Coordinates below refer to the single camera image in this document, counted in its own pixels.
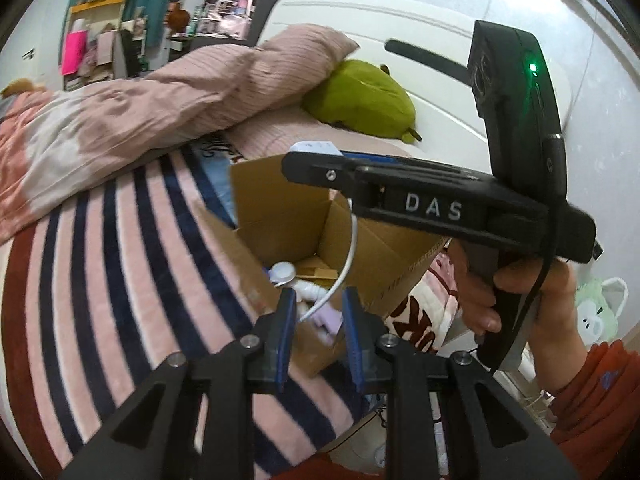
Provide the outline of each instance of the orange sleeve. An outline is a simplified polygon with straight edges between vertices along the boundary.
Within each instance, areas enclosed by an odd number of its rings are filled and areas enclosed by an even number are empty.
[[[622,341],[594,345],[551,410],[558,417],[551,439],[582,480],[596,480],[640,418],[640,357]]]

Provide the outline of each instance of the green plush toy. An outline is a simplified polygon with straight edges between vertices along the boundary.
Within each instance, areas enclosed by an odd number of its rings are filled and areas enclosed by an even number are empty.
[[[612,300],[616,298],[619,301],[615,312],[604,296],[605,291]],[[612,342],[616,338],[618,317],[626,305],[628,295],[628,286],[621,278],[604,281],[592,279],[578,287],[575,293],[578,333],[586,346],[604,341]]]
[[[414,130],[414,104],[385,65],[343,61],[329,79],[305,95],[302,107],[322,123],[407,144],[422,140]]]

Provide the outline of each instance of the stuffed animal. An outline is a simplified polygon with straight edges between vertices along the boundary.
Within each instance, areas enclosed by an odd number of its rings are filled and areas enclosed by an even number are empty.
[[[166,18],[166,24],[171,29],[172,34],[184,33],[189,25],[191,15],[184,9],[178,7],[172,10]]]
[[[44,85],[36,85],[27,78],[16,79],[0,92],[2,98],[5,99],[12,95],[23,94],[25,92],[44,92],[47,89]]]
[[[618,293],[622,299],[615,312],[609,306],[605,293]],[[612,342],[618,334],[618,317],[626,305],[628,288],[621,278],[591,280],[575,293],[578,311],[578,333],[585,346]]]
[[[343,61],[304,96],[302,107],[322,123],[407,144],[422,140],[414,130],[414,104],[385,65]]]

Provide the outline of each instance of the blue gripper pad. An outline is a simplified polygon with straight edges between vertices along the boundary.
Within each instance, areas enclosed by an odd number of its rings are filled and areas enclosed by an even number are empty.
[[[344,324],[344,337],[347,342],[347,357],[351,370],[351,379],[356,386],[356,391],[364,393],[366,374],[362,359],[362,334],[360,331],[366,327],[364,323],[365,312],[360,304],[358,291],[355,287],[348,287],[342,294],[342,322]]]
[[[293,345],[293,333],[296,328],[297,303],[296,293],[292,288],[283,288],[278,300],[278,308],[274,315],[269,332],[266,351],[275,354],[274,383],[282,392],[289,377],[289,359]]]

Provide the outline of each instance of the hand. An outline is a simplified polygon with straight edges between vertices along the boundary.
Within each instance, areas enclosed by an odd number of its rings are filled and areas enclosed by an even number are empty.
[[[495,295],[491,286],[468,272],[465,251],[455,240],[449,245],[449,257],[454,265],[464,323],[478,335],[487,331],[500,332],[500,316],[492,309]],[[505,292],[526,294],[541,267],[540,258],[519,260],[499,269],[494,275],[494,284]],[[538,383],[544,389],[556,391],[575,377],[587,355],[576,323],[573,269],[556,259],[540,293],[540,309],[529,335],[529,346],[534,355]]]

